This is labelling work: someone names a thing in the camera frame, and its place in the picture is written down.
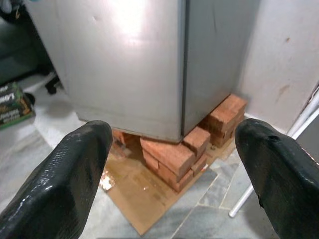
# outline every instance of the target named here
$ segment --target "gray stone floor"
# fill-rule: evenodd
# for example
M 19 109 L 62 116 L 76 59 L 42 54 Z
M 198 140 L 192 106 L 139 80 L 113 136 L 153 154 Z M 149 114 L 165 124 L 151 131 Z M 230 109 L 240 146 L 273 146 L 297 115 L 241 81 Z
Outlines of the gray stone floor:
M 22 83 L 36 97 L 36 118 L 0 131 L 0 211 L 61 138 L 83 124 L 62 89 L 49 96 L 38 83 L 34 79 Z M 237 151 L 226 160 L 217 159 L 143 237 L 277 239 L 255 194 L 236 218 L 228 217 L 248 185 Z M 98 189 L 81 239 L 139 237 L 112 200 Z

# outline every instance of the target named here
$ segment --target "white wall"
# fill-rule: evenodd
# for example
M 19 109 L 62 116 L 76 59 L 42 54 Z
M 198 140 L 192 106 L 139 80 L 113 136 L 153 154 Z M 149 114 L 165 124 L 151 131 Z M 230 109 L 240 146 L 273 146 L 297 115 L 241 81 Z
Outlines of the white wall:
M 263 0 L 237 93 L 247 113 L 287 131 L 319 80 L 319 1 Z

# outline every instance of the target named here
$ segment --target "stainless steel refrigerator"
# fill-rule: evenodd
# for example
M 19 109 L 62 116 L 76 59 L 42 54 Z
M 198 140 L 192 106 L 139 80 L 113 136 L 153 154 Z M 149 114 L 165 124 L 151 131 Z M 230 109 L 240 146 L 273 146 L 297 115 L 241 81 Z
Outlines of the stainless steel refrigerator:
M 75 111 L 178 142 L 240 76 L 257 0 L 25 1 Z

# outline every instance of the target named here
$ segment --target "wall stain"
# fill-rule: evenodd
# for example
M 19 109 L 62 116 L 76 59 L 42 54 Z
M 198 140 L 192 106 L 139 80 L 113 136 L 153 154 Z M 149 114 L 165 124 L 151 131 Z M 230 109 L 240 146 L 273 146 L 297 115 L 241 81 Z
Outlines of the wall stain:
M 284 85 L 282 86 L 280 89 L 279 89 L 279 93 L 278 93 L 278 96 L 277 96 L 277 99 L 276 99 L 276 103 L 279 101 L 280 97 L 283 95 L 283 93 L 288 90 L 290 87 L 290 85 Z

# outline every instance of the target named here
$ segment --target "cardboard sheet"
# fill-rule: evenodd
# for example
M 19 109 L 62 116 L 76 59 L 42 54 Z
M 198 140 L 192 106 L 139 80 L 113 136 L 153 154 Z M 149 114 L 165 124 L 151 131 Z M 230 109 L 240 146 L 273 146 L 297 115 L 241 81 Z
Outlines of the cardboard sheet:
M 216 158 L 226 159 L 234 150 L 230 139 L 222 148 L 208 145 L 205 154 L 207 164 Z M 128 147 L 113 144 L 100 185 L 108 193 L 123 215 L 143 235 L 164 213 L 196 182 L 200 172 L 180 193 L 145 167 L 140 141 Z

